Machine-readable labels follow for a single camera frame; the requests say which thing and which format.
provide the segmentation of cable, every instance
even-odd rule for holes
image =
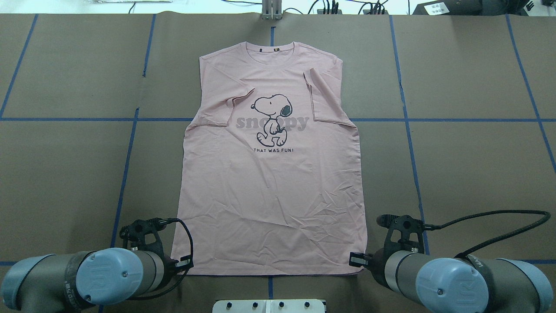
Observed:
[[[529,225],[525,226],[525,227],[522,227],[522,228],[520,228],[520,229],[516,229],[516,230],[514,230],[514,231],[512,231],[512,232],[509,232],[509,233],[506,233],[506,234],[504,234],[504,235],[501,235],[501,236],[498,236],[498,237],[489,239],[489,240],[487,240],[487,241],[484,241],[484,242],[482,242],[482,243],[480,243],[480,244],[478,244],[478,245],[476,245],[476,246],[474,246],[474,247],[472,247],[472,248],[470,248],[470,249],[465,250],[465,251],[462,252],[462,253],[459,253],[456,257],[466,256],[466,255],[468,255],[468,254],[470,254],[470,253],[473,253],[473,252],[475,252],[475,251],[477,251],[477,250],[479,250],[479,249],[482,249],[482,248],[484,248],[484,247],[486,247],[486,246],[488,246],[488,245],[490,245],[490,244],[493,244],[493,243],[495,243],[495,242],[499,242],[499,241],[502,241],[502,240],[504,240],[504,239],[508,239],[508,238],[510,238],[510,237],[513,237],[513,236],[519,235],[519,234],[521,234],[521,233],[524,233],[524,232],[526,232],[526,231],[528,231],[528,230],[530,230],[530,229],[533,229],[533,228],[535,228],[535,227],[537,227],[537,226],[540,226],[541,224],[543,224],[543,223],[545,223],[546,221],[548,221],[548,219],[550,219],[550,213],[548,213],[548,212],[546,212],[546,211],[537,211],[537,210],[498,210],[498,211],[490,211],[490,212],[478,213],[478,214],[474,214],[474,215],[469,215],[469,216],[461,217],[461,218],[455,219],[455,220],[453,220],[453,221],[451,221],[451,222],[448,222],[448,223],[443,224],[443,225],[440,225],[440,226],[432,225],[432,224],[424,224],[423,226],[424,226],[424,229],[425,229],[426,231],[434,231],[434,230],[437,230],[437,229],[442,229],[442,228],[444,228],[444,227],[448,227],[448,226],[450,226],[450,225],[459,223],[459,222],[464,221],[464,220],[466,220],[466,219],[472,219],[472,218],[476,218],[476,217],[482,217],[482,216],[488,216],[488,215],[494,215],[494,214],[504,214],[504,213],[539,214],[539,215],[544,215],[544,217],[541,218],[540,220],[538,220],[538,221],[532,223],[532,224],[529,224]]]
[[[307,12],[307,14],[311,14],[311,10],[312,8],[315,6],[315,4],[320,1],[320,0],[315,0],[315,2],[313,2],[313,4],[311,5],[311,7],[309,8],[309,12]]]
[[[134,2],[134,3],[133,3],[133,6],[131,6],[130,10],[127,11],[127,14],[130,14],[130,13],[131,13],[131,10],[133,10],[133,8],[135,8],[135,5],[136,5],[136,4],[137,4],[137,2]]]
[[[299,10],[296,9],[296,8],[287,8],[287,9],[284,9],[284,12],[286,12],[287,10],[296,10],[296,11],[298,11],[299,13],[303,14],[303,12],[299,11]]]
[[[191,262],[193,262],[193,238],[191,237],[191,233],[189,232],[189,229],[187,228],[187,225],[185,225],[185,223],[179,218],[169,218],[168,220],[170,220],[172,222],[180,223],[183,226],[183,228],[185,229],[185,232],[187,233],[187,237],[189,238],[189,244],[190,244],[190,250],[191,250]],[[180,279],[178,279],[177,282],[172,287],[162,291],[161,293],[156,294],[156,295],[152,295],[152,296],[145,296],[145,297],[132,297],[132,298],[128,298],[128,300],[150,300],[150,299],[155,299],[155,298],[161,297],[161,296],[169,293],[170,291],[174,290],[181,283],[183,278],[186,276],[188,270],[189,269],[186,269],[183,272]]]
[[[230,3],[248,3],[248,4],[260,4],[262,5],[262,3],[258,3],[258,2],[247,2],[247,1],[232,1],[232,0],[222,0],[224,2],[230,2]]]
[[[371,5],[371,10],[373,10],[373,4],[370,3],[370,2],[365,2],[365,4],[363,4],[363,5],[361,6],[361,8],[359,9],[359,12],[357,12],[358,15],[361,14],[361,11],[363,11],[363,8],[364,8],[367,4],[370,4],[370,5]]]

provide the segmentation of snoopy graphic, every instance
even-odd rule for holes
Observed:
[[[287,131],[278,123],[278,117],[291,114],[291,102],[285,95],[276,94],[260,97],[251,105],[252,109],[269,117],[263,127],[264,133],[257,133],[257,140],[263,146],[283,146],[286,143]]]

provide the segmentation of metal bracket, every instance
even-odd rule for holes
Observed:
[[[282,19],[282,0],[262,0],[262,19]]]

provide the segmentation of t-shirt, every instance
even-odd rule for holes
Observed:
[[[342,60],[299,42],[202,56],[185,130],[178,217],[192,275],[358,272],[367,242],[359,132],[341,108]],[[189,252],[176,227],[172,257]]]

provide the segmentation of blue tape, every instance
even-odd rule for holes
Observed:
[[[535,98],[533,97],[533,92],[531,91],[531,87],[529,86],[529,80],[527,79],[527,75],[525,74],[525,69],[523,68],[523,64],[521,62],[521,57],[519,56],[518,46],[515,44],[514,31],[512,30],[512,23],[510,22],[510,15],[508,14],[506,14],[506,23],[508,24],[510,39],[512,40],[512,45],[514,46],[515,57],[518,60],[519,69],[522,72],[523,81],[525,82],[525,87],[527,87],[527,93],[529,94],[531,104],[533,105],[533,110],[535,111],[537,122],[539,123],[540,132],[543,134],[544,145],[547,147],[548,155],[550,157],[550,162],[552,162],[552,169],[556,173],[556,162],[554,161],[554,155],[552,154],[552,149],[550,148],[550,144],[548,143],[547,134],[544,131],[543,121],[540,118],[539,110],[537,109]]]
[[[398,57],[398,46],[396,45],[396,33],[394,32],[394,20],[392,19],[392,15],[389,15],[390,18],[390,31],[392,34],[392,44],[394,47],[394,57],[396,59],[396,70],[398,72],[398,84],[400,86],[400,96],[401,102],[403,103],[404,109],[404,120],[405,120],[405,132],[408,136],[408,144],[409,144],[409,155],[411,157],[411,167],[413,168],[413,181],[415,183],[415,189],[417,191],[417,198],[419,200],[419,213],[421,214],[421,220],[425,222],[425,213],[423,212],[423,199],[421,197],[421,188],[419,185],[419,176],[417,176],[417,165],[415,163],[415,153],[413,152],[413,141],[411,140],[411,130],[409,128],[409,117],[408,117],[408,108],[405,105],[405,93],[404,88],[401,85],[401,69],[400,69],[400,59]],[[423,241],[425,246],[425,253],[427,255],[430,254],[429,251],[429,240],[426,235],[426,232],[423,232]]]
[[[25,45],[23,45],[23,49],[19,56],[19,60],[17,60],[17,65],[16,65],[16,69],[13,72],[12,80],[9,82],[8,91],[6,92],[6,96],[4,97],[4,102],[2,103],[2,108],[0,109],[0,119],[2,118],[2,115],[4,115],[4,110],[6,109],[6,105],[8,104],[9,95],[12,93],[13,83],[16,81],[17,73],[19,72],[19,67],[21,66],[21,62],[23,61],[23,56],[27,51],[27,46],[29,46],[31,35],[33,35],[34,27],[37,24],[37,19],[38,19],[38,14],[35,14],[33,23],[31,23],[31,29],[29,30],[29,34],[27,34],[27,39],[25,40]]]
[[[132,118],[2,118],[2,121],[47,121],[47,122],[131,122]]]
[[[148,35],[147,53],[145,54],[145,67],[143,68],[143,77],[147,76],[148,55],[151,52],[152,33],[155,31],[156,14],[152,15],[151,33]]]
[[[85,122],[132,122],[133,118],[1,118],[2,121],[85,121]],[[139,122],[190,122],[193,118],[138,118]],[[353,122],[454,122],[454,123],[537,123],[538,119],[442,119],[442,118],[351,118]],[[541,119],[545,123],[556,119]]]
[[[271,47],[274,47],[274,28],[276,28],[276,26],[270,27],[270,46]]]
[[[140,118],[140,122],[190,122],[193,118]]]
[[[126,165],[123,168],[122,187],[120,188],[120,197],[118,199],[116,217],[114,218],[114,228],[112,229],[112,241],[110,242],[111,248],[114,248],[114,246],[116,245],[116,237],[118,235],[118,224],[120,223],[120,214],[122,212],[123,191],[126,189],[127,172],[130,168],[131,149],[133,148],[133,140],[135,139],[135,129],[137,128],[138,117],[139,117],[139,108],[135,110],[135,117],[133,118],[133,127],[131,128],[130,144],[127,147]]]
[[[269,276],[269,299],[274,299],[274,282],[272,281],[272,276]]]

